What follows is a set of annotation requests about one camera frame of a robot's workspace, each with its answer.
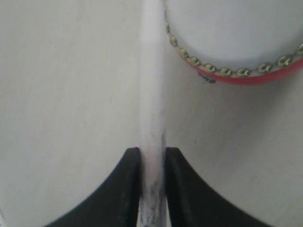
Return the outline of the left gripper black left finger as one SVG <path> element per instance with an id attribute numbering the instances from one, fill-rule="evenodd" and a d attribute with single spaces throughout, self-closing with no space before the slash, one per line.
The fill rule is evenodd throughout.
<path id="1" fill-rule="evenodd" d="M 140 151 L 128 148 L 108 178 L 51 227 L 134 227 L 141 193 Z"/>

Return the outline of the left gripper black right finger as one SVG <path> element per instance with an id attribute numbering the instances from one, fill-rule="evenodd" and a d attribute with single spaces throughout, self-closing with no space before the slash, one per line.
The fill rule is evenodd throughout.
<path id="1" fill-rule="evenodd" d="M 178 148 L 167 148 L 165 191 L 172 227 L 267 227 L 213 190 Z"/>

